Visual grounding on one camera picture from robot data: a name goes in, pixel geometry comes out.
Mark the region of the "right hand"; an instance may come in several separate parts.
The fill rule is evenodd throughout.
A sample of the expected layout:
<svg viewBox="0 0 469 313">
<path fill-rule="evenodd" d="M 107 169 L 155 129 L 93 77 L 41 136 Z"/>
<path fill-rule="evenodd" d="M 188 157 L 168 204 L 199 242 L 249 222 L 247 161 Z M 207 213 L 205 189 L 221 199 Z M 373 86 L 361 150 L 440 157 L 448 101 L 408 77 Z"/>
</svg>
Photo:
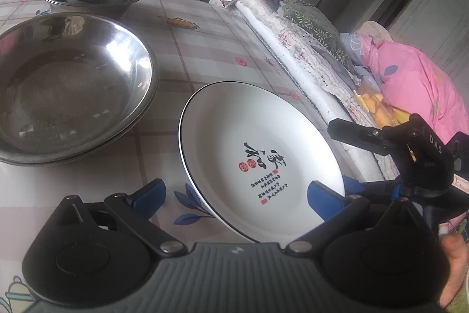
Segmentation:
<svg viewBox="0 0 469 313">
<path fill-rule="evenodd" d="M 440 306 L 446 308 L 463 286 L 468 272 L 468 247 L 457 232 L 443 236 L 440 244 L 450 264 L 449 279 L 440 296 Z"/>
</svg>

